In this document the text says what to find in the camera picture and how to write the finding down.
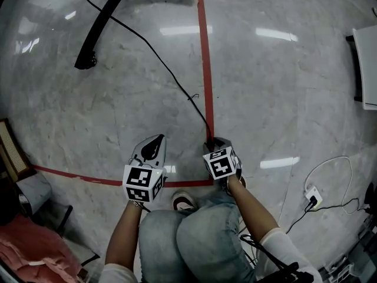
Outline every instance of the red line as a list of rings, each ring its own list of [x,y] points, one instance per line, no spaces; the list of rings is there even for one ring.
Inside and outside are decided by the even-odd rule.
[[[206,106],[206,120],[210,126],[212,136],[214,136],[213,121],[213,96],[212,96],[212,76],[210,46],[208,42],[206,10],[204,9],[204,0],[198,0],[198,19],[200,31],[201,61],[203,63],[203,83],[204,83],[204,104]]]
[[[110,180],[110,179],[101,179],[101,178],[94,178],[94,177],[89,177],[89,176],[83,176],[83,175],[80,175],[80,174],[72,174],[72,173],[67,173],[67,172],[63,172],[63,171],[58,171],[58,170],[54,170],[54,169],[49,169],[47,167],[41,167],[41,166],[37,166],[37,165],[33,165],[34,169],[37,169],[37,170],[40,170],[40,171],[44,171],[44,172],[48,172],[48,173],[52,173],[52,174],[55,174],[55,175],[60,175],[60,176],[64,176],[64,177],[68,177],[68,178],[80,178],[86,182],[94,182],[94,183],[101,183],[102,185],[108,185],[108,186],[121,186],[122,185],[122,181],[121,180]]]
[[[80,178],[83,181],[86,182],[94,182],[94,183],[100,183],[101,185],[108,185],[108,186],[121,186],[122,180],[110,180],[110,179],[102,179],[102,178],[94,178],[89,176],[83,176],[80,174],[72,174],[67,173],[63,171],[58,171],[54,169],[49,169],[47,167],[41,167],[33,165],[34,169],[52,173],[55,175],[67,177],[67,178]],[[193,187],[193,186],[211,186],[213,184],[212,179],[207,180],[194,180],[194,181],[186,181],[186,182],[165,182],[164,187]]]
[[[200,30],[200,46],[201,46],[201,59],[203,63],[203,84],[204,84],[204,105],[206,107],[206,120],[210,127],[212,136],[214,136],[214,120],[213,120],[213,96],[212,96],[212,76],[211,76],[211,61],[210,61],[210,47],[208,42],[207,33],[207,20],[206,10],[204,9],[204,0],[198,0],[198,18]],[[121,180],[100,179],[79,174],[72,174],[47,167],[34,165],[35,169],[45,171],[55,175],[60,175],[68,178],[80,178],[86,182],[100,183],[109,186],[121,186]],[[207,180],[194,180],[185,182],[165,182],[164,187],[195,187],[195,186],[211,186],[213,184],[212,178]]]

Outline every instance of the shoe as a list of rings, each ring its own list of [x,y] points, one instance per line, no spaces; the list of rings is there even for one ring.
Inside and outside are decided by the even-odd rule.
[[[178,191],[173,195],[173,209],[174,210],[189,210],[196,209],[195,200],[185,191]]]

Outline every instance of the pink cloth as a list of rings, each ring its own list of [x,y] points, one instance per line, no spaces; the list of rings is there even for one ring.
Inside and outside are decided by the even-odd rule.
[[[80,263],[57,233],[22,215],[0,226],[0,258],[26,282],[77,282],[81,270]]]

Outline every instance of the marble floor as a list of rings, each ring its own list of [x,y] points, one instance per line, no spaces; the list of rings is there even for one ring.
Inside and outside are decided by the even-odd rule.
[[[345,36],[377,24],[371,11],[377,0],[204,0],[204,6],[214,131],[233,142],[248,190],[288,228],[306,205],[305,177],[322,161],[346,155],[353,168],[347,198],[363,199],[376,174],[377,113],[353,100]],[[97,14],[85,0],[5,0],[0,8],[0,115],[10,119],[31,162],[121,180],[134,146],[163,133],[166,164],[176,168],[169,179],[207,179],[205,126],[145,43],[109,22],[95,49],[97,65],[74,68]],[[187,92],[199,95],[204,112],[197,0],[122,0],[114,16],[151,42]],[[280,159],[292,162],[262,166]],[[122,188],[44,175],[53,200],[73,205],[72,230],[103,256],[124,209]],[[340,204],[349,175],[347,161],[338,160],[312,176],[323,206]],[[202,196],[213,189],[187,190]],[[151,208],[170,208],[175,190],[164,189]],[[311,213],[289,235],[320,268],[353,245],[364,218],[341,208]]]

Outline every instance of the blue jeans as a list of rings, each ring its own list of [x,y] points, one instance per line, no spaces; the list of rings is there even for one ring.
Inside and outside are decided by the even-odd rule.
[[[140,224],[143,282],[251,282],[239,233],[239,210],[216,193],[198,210],[155,210]]]

